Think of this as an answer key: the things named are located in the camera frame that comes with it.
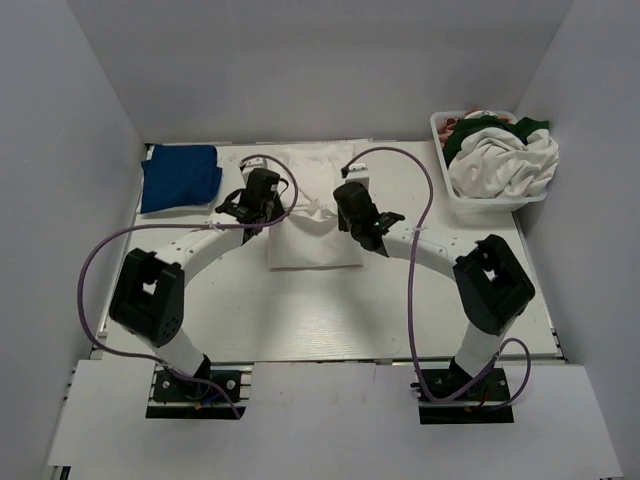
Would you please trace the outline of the cream white t shirt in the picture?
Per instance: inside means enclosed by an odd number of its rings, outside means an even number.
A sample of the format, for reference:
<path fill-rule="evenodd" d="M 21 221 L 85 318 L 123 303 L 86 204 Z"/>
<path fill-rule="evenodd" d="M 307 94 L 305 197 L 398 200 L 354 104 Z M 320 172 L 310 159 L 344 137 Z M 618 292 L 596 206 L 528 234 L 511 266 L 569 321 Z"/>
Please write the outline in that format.
<path fill-rule="evenodd" d="M 457 155 L 445 161 L 459 197 L 517 199 L 546 191 L 559 163 L 559 145 L 550 128 L 534 131 L 527 143 L 487 128 L 468 136 Z"/>

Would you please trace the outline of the dark green t shirt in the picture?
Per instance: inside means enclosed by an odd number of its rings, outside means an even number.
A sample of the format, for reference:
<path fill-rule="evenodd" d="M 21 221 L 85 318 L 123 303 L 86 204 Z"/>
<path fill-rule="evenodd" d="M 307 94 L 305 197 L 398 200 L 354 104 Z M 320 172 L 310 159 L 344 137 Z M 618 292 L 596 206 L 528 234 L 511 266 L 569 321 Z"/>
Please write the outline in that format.
<path fill-rule="evenodd" d="M 509 132 L 523 143 L 527 143 L 527 138 L 531 133 L 539 129 L 550 128 L 549 121 L 538 121 L 529 117 L 524 117 L 516 123 L 492 115 L 482 115 L 476 118 L 465 118 L 458 120 L 452 133 L 445 141 L 442 150 L 447 160 L 453 159 L 462 148 L 462 142 L 470 135 L 487 128 L 497 128 Z"/>

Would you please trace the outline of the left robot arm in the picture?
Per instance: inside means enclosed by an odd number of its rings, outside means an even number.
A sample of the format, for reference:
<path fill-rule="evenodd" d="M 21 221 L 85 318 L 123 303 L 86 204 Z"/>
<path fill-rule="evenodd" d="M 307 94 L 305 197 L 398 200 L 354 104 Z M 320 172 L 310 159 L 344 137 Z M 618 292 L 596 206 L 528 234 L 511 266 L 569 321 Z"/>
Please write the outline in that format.
<path fill-rule="evenodd" d="M 199 399 L 211 387 L 211 362 L 182 328 L 185 289 L 202 270 L 246 244 L 262 226 L 284 214 L 280 175 L 255 168 L 245 187 L 215 208 L 203 230 L 192 231 L 155 251 L 136 248 L 124 260 L 109 316 L 140 338 L 167 368 L 178 373 L 177 387 Z"/>

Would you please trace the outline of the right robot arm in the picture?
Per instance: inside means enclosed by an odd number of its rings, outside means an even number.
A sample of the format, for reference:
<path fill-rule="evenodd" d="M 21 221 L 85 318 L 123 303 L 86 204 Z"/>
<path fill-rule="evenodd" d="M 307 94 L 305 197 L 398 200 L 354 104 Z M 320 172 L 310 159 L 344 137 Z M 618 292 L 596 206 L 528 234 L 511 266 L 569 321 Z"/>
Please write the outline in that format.
<path fill-rule="evenodd" d="M 467 242 L 420 230 L 401 214 L 379 211 L 359 182 L 341 185 L 333 196 L 339 229 L 364 250 L 413 261 L 455 283 L 468 326 L 450 362 L 449 378 L 459 396 L 477 397 L 488 385 L 484 368 L 495 360 L 507 332 L 535 296 L 508 243 L 494 234 Z"/>

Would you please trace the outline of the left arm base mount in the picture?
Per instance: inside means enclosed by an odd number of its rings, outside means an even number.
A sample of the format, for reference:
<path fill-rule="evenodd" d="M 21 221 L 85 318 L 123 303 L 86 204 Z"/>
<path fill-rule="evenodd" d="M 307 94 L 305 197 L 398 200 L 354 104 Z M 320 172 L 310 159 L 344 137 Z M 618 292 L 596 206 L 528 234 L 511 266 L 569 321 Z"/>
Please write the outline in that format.
<path fill-rule="evenodd" d="M 239 420 L 251 393 L 250 366 L 213 365 L 210 380 L 221 387 L 235 405 L 213 387 L 177 379 L 157 367 L 152 376 L 145 417 L 174 420 Z"/>

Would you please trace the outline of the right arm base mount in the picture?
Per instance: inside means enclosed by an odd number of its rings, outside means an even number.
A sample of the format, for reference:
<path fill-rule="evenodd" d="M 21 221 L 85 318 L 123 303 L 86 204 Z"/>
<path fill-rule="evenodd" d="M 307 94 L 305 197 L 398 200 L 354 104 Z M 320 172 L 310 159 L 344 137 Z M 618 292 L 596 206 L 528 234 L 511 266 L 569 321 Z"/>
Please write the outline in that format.
<path fill-rule="evenodd" d="M 489 374 L 449 403 L 431 402 L 418 381 L 411 383 L 417 397 L 421 425 L 489 425 L 512 424 L 510 405 L 498 406 L 510 399 L 509 385 L 503 368 L 493 368 Z"/>

